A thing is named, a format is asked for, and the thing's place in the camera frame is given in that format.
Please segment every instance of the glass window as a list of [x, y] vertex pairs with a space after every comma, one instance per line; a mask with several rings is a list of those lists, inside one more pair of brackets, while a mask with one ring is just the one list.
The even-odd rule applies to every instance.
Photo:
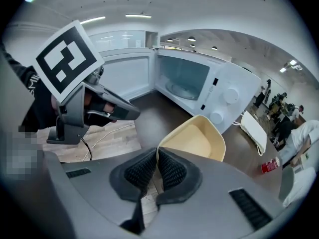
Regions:
[[99, 52], [125, 48], [145, 47], [145, 31], [112, 31], [90, 36]]

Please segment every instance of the black vent grille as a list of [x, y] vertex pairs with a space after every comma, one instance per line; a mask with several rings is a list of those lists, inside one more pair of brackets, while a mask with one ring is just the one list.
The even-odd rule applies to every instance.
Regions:
[[151, 155], [147, 155], [139, 162], [127, 168], [124, 172], [124, 177], [135, 187], [139, 188], [143, 196], [147, 193], [148, 184], [154, 174], [155, 169], [156, 152]]
[[229, 194], [255, 230], [262, 228], [272, 220], [245, 190], [234, 190]]
[[186, 177], [186, 168], [176, 160], [172, 159], [165, 152], [160, 153], [159, 171], [163, 178], [164, 191], [180, 184]]
[[91, 171], [87, 168], [83, 168], [83, 169], [80, 169], [80, 170], [75, 170], [75, 171], [71, 171], [71, 172], [67, 172], [66, 175], [69, 177], [69, 178], [73, 178], [73, 177], [77, 177], [77, 176], [81, 176], [81, 175], [84, 175], [84, 174], [87, 174], [87, 173], [90, 173]]

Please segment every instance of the black textured pad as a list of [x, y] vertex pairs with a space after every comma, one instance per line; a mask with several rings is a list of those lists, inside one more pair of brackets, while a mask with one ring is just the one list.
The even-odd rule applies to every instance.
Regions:
[[164, 189], [156, 199], [158, 206], [185, 202], [202, 182], [202, 174], [197, 166], [163, 147], [159, 148], [158, 167]]
[[111, 186], [121, 199], [137, 202], [147, 191], [155, 168], [156, 149], [152, 148], [114, 168]]

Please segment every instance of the robotic arm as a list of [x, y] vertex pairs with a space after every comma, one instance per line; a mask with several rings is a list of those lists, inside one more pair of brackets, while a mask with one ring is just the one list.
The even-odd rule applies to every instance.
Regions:
[[[62, 102], [57, 102], [56, 126], [51, 128], [47, 143], [78, 144], [91, 125], [103, 126], [111, 120], [136, 120], [140, 110], [99, 84], [103, 66], [85, 78]], [[85, 92], [92, 94], [84, 106]], [[111, 113], [103, 111], [106, 102], [114, 105]]]

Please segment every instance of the white cable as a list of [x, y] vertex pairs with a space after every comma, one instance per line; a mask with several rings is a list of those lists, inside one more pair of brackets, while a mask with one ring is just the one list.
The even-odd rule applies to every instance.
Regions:
[[[120, 129], [126, 128], [126, 127], [131, 126], [131, 125], [134, 125], [134, 123], [129, 124], [129, 125], [126, 125], [126, 126], [123, 126], [123, 127], [121, 127], [121, 128], [118, 128], [118, 129], [115, 129], [115, 130], [113, 130], [113, 131], [111, 131], [111, 132], [108, 132], [105, 136], [103, 136], [100, 140], [98, 140], [98, 141], [93, 145], [93, 147], [91, 148], [91, 150], [95, 147], [96, 144], [98, 144], [99, 141], [103, 140], [103, 139], [104, 139], [106, 136], [108, 136], [110, 133], [113, 133], [113, 132], [115, 132], [115, 131], [118, 131], [118, 130], [120, 130]], [[89, 152], [87, 152], [87, 153], [85, 154], [85, 157], [83, 158], [82, 161], [84, 161], [84, 159], [86, 158], [86, 156], [87, 156], [88, 154], [89, 154]]]
[[261, 151], [260, 151], [258, 145], [257, 145], [257, 151], [258, 151], [259, 156], [262, 156], [262, 155], [263, 155], [263, 154], [261, 153]]

